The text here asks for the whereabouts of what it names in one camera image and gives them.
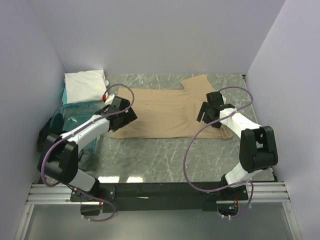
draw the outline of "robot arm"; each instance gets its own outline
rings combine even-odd
[[[202,119],[208,124],[237,111],[233,105],[224,104],[219,91],[208,93],[206,98],[207,102],[202,104],[198,122]],[[240,162],[222,177],[222,182],[233,184],[243,180],[249,181],[255,174],[278,163],[275,134],[270,126],[256,124],[239,112],[213,124],[212,127],[220,128],[222,124],[229,127],[240,138]]]
[[[114,132],[137,119],[132,108],[129,108],[126,112],[102,118],[102,116],[126,109],[130,105],[130,102],[126,99],[111,94],[105,100],[105,105],[104,108],[97,111],[87,122],[72,131],[61,135],[49,135],[45,140],[38,162],[38,170],[41,171],[43,159],[53,144],[71,134],[71,138],[59,144],[51,152],[48,161],[45,163],[45,174],[60,183],[72,185],[85,192],[90,192],[94,196],[99,196],[100,183],[96,178],[78,168],[78,154],[88,143],[101,134],[109,131]]]

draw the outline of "marble table surface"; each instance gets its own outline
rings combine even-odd
[[[183,89],[180,81],[193,74],[117,74],[109,75],[110,84],[121,83],[131,88]],[[242,75],[207,75],[208,81],[218,90],[228,86],[246,88]],[[115,87],[110,93],[116,93]],[[222,93],[226,102],[240,107],[249,102],[248,95],[239,89],[227,89]],[[252,106],[241,111],[248,119],[257,122]],[[82,162],[80,168],[103,183],[126,182],[185,182],[182,161],[190,138],[169,139],[110,139],[100,136],[93,159]],[[187,159],[190,180],[220,181],[239,162],[240,140],[196,139]],[[253,178],[254,181],[274,181],[272,169]]]

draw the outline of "tan garment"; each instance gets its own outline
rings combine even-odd
[[[215,89],[206,75],[194,76],[181,81],[184,90],[133,88],[135,101],[132,106],[137,119],[110,134],[113,139],[127,138],[192,138],[204,125],[197,122],[201,105],[206,94]],[[132,99],[131,93],[121,87],[118,96]],[[230,139],[233,132],[222,125],[221,128],[207,127],[198,138]]]

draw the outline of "folded white towel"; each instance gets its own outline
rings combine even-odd
[[[103,70],[66,73],[64,76],[68,104],[102,100],[106,85],[109,85]]]

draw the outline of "transparent blue container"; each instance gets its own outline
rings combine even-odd
[[[88,121],[99,109],[98,106],[92,103],[65,104],[54,112],[50,122],[50,128],[54,128],[54,122],[57,122],[57,118],[60,118],[58,122],[63,122],[63,126],[59,126],[59,128],[62,129],[62,131],[69,132]],[[98,140],[99,137],[95,138],[84,147],[84,150],[92,148],[92,152],[94,152]]]

